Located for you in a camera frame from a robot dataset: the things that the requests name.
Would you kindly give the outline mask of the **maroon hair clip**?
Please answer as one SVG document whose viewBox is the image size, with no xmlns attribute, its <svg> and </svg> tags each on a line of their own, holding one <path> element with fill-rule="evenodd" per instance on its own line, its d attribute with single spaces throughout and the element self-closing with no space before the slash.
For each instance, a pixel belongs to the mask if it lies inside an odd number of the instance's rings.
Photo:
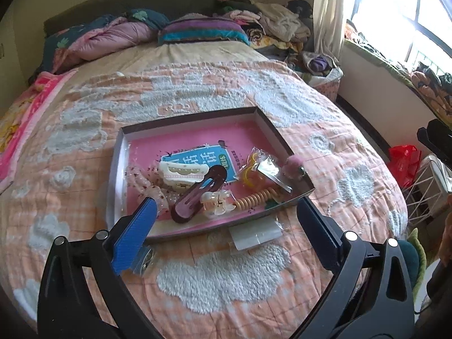
<svg viewBox="0 0 452 339">
<path fill-rule="evenodd" d="M 170 214 L 174 222 L 189 222 L 202 208 L 201 196 L 205 192 L 218 191 L 225 183 L 226 178 L 225 167 L 222 165 L 210 167 L 204 178 L 187 189 L 171 208 Z"/>
</svg>

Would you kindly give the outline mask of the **pink pompom hair clip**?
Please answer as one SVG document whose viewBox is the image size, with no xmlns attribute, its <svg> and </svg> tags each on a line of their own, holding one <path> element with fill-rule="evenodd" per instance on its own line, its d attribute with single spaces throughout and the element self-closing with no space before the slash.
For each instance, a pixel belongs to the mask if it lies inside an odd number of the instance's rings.
<svg viewBox="0 0 452 339">
<path fill-rule="evenodd" d="M 282 167 L 283 174 L 292 180 L 300 180 L 306 175 L 303 160 L 299 155 L 291 155 Z"/>
</svg>

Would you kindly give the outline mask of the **clear butterfly claw clip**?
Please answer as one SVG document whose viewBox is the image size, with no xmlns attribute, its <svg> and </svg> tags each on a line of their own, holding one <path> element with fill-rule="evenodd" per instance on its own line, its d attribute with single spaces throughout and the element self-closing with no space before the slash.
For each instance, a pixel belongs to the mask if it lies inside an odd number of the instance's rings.
<svg viewBox="0 0 452 339">
<path fill-rule="evenodd" d="M 220 217 L 236 209 L 235 198 L 229 190 L 205 192 L 200 202 L 206 217 Z"/>
</svg>

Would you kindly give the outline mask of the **blue small clip box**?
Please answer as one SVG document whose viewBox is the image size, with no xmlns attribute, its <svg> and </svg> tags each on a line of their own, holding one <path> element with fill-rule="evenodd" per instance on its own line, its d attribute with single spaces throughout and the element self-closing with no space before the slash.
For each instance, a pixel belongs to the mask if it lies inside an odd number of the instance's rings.
<svg viewBox="0 0 452 339">
<path fill-rule="evenodd" d="M 143 277 L 153 265 L 155 256 L 156 250 L 153 247 L 141 246 L 130 269 L 135 275 Z"/>
</svg>

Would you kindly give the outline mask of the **red plastic bag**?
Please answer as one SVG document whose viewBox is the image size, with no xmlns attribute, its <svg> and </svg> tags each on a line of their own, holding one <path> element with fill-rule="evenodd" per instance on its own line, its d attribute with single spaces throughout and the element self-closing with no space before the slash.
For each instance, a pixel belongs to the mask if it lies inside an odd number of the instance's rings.
<svg viewBox="0 0 452 339">
<path fill-rule="evenodd" d="M 398 145 L 389 150 L 387 167 L 401 189 L 410 187 L 421 164 L 421 151 L 414 145 Z"/>
</svg>

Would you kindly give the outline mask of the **sheer pink dotted scrunchie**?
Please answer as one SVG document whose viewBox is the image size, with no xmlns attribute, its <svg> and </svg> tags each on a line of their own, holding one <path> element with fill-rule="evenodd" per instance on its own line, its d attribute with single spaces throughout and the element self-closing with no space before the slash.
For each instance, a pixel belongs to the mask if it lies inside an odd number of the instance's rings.
<svg viewBox="0 0 452 339">
<path fill-rule="evenodd" d="M 131 164 L 125 171 L 127 185 L 138 193 L 137 201 L 141 203 L 145 197 L 156 201 L 158 217 L 164 217 L 170 212 L 179 194 L 164 184 L 158 174 L 156 164 L 143 168 L 138 164 Z"/>
</svg>

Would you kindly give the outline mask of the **clear flat plastic bag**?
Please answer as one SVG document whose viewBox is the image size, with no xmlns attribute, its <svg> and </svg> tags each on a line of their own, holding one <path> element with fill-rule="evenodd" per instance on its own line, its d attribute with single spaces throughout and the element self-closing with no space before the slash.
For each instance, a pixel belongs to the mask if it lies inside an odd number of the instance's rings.
<svg viewBox="0 0 452 339">
<path fill-rule="evenodd" d="M 267 216 L 230 227 L 229 233 L 236 250 L 242 251 L 280 238 L 283 226 L 273 217 Z"/>
</svg>

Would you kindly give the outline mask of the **shallow pink-lined cardboard box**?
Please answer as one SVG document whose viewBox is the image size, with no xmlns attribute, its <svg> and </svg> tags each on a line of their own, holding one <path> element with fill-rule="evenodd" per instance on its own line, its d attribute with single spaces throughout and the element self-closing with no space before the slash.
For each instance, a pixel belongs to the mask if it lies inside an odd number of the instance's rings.
<svg viewBox="0 0 452 339">
<path fill-rule="evenodd" d="M 113 148 L 106 223 L 134 212 L 143 196 L 158 204 L 151 241 L 273 214 L 314 189 L 307 173 L 281 171 L 292 154 L 256 107 L 125 126 Z"/>
</svg>

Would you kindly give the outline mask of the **pink cartoon blanket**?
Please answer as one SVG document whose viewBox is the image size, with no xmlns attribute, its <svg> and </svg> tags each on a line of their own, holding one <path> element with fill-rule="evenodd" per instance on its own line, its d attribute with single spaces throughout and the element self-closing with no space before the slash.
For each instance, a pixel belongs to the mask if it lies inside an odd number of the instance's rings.
<svg viewBox="0 0 452 339">
<path fill-rule="evenodd" d="M 14 180 L 21 150 L 38 121 L 77 69 L 60 75 L 39 74 L 1 119 L 1 192 Z"/>
</svg>

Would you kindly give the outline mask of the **pile of folded clothes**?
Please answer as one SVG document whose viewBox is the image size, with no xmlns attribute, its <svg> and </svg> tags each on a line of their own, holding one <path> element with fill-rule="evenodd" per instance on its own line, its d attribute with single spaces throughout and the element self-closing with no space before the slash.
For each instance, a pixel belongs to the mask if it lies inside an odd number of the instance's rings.
<svg viewBox="0 0 452 339">
<path fill-rule="evenodd" d="M 254 48 L 275 46 L 301 51 L 312 38 L 312 28 L 299 13 L 276 3 L 251 0 L 216 0 L 216 15 L 234 21 Z"/>
</svg>

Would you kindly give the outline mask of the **beige bed sheet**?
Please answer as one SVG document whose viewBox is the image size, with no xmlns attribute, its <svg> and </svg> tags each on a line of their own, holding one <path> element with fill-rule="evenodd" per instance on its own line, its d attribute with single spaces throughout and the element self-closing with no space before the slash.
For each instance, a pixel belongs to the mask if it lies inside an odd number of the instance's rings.
<svg viewBox="0 0 452 339">
<path fill-rule="evenodd" d="M 239 41 L 208 41 L 196 43 L 141 44 L 126 48 L 79 66 L 80 81 L 111 73 L 140 73 L 167 64 L 197 64 L 202 62 L 254 62 L 267 58 Z"/>
</svg>

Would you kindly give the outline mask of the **pink and navy quilt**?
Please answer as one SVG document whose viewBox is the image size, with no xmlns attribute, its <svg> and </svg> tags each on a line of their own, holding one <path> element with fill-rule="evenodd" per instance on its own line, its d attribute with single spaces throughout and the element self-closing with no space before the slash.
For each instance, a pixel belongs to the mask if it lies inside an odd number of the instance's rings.
<svg viewBox="0 0 452 339">
<path fill-rule="evenodd" d="M 35 72 L 60 74 L 84 62 L 145 44 L 155 40 L 168 24 L 162 13 L 135 8 L 65 28 L 45 39 L 42 61 Z"/>
</svg>

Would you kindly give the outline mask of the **purple teal striped pillow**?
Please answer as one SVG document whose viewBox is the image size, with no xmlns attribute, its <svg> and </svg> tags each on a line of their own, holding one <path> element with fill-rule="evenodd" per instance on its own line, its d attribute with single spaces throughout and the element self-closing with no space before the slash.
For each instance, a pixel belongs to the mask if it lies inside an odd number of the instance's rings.
<svg viewBox="0 0 452 339">
<path fill-rule="evenodd" d="M 172 21 L 158 34 L 158 45 L 205 41 L 238 41 L 250 45 L 244 30 L 227 18 L 186 18 Z"/>
</svg>

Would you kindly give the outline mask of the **dark green headboard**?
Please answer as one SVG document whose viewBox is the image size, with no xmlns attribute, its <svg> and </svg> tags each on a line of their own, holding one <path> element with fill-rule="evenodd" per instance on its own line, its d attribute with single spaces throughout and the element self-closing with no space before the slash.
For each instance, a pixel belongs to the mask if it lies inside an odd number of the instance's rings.
<svg viewBox="0 0 452 339">
<path fill-rule="evenodd" d="M 127 10 L 147 8 L 175 20 L 188 13 L 211 15 L 217 0 L 87 0 L 44 22 L 44 34 L 48 37 L 65 28 L 94 20 L 101 15 L 120 15 Z"/>
</svg>

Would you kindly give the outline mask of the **window with dark frame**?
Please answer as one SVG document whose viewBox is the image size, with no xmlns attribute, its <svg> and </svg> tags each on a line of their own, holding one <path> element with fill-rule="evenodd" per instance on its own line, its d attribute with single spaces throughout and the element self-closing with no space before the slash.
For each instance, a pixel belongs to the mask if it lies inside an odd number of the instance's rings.
<svg viewBox="0 0 452 339">
<path fill-rule="evenodd" d="M 451 72 L 451 17 L 440 0 L 344 0 L 344 14 L 383 57 Z"/>
</svg>

